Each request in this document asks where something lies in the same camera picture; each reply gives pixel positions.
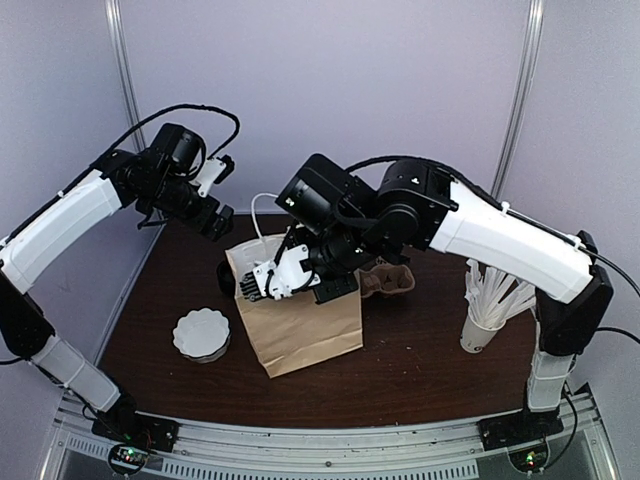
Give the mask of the brown paper bag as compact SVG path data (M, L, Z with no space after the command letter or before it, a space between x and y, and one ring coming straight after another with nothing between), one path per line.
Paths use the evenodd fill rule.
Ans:
M251 302L236 285L234 300L251 347L271 378L363 347L358 291L324 304L317 304L311 291Z

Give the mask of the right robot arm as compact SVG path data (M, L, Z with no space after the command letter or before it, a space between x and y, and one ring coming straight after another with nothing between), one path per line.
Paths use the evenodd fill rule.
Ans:
M274 299L313 289L318 302L341 295L341 282L381 257L403 261L412 247L476 260L535 289L537 347L527 408L513 419L519 440L551 424L572 359L599 328L614 289L612 261L586 232L554 230L491 197L454 168L387 155L378 187L321 154L311 156L277 197L293 225L266 280Z

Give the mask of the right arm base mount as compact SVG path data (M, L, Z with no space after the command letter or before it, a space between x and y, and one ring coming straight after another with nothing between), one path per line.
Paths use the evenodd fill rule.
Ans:
M485 452L505 449L511 466L528 476L550 469L567 449L552 457L549 437L564 431L559 406L533 412L525 405L514 413L481 419L477 426Z

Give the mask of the cardboard cup carrier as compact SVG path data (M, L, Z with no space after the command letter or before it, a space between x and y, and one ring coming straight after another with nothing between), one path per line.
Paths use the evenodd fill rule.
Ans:
M414 275L406 265L381 263L369 270L360 270L360 296L396 296L412 291L416 286Z

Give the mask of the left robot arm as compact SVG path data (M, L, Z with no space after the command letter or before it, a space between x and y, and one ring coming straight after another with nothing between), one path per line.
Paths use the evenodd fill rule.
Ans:
M123 444L144 433L134 401L103 371L63 340L29 292L41 274L69 247L103 220L129 206L143 214L176 219L204 238L216 241L233 226L234 211L211 196L213 186L234 170L224 149L239 135L237 115L217 106L191 110L223 116L232 133L213 151L203 137L178 124L164 124L152 143L138 153L121 149L134 132L179 110L169 106L139 121L111 144L86 170L1 241L1 337L18 359L75 394Z

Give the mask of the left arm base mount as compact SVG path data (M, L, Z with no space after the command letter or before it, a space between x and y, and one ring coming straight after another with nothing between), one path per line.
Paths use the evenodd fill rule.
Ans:
M111 470L130 477L145 468L157 453L170 453L177 440L179 424L171 419L137 412L131 399L119 399L108 411L86 403L83 411L92 415L92 433L114 440L107 453Z

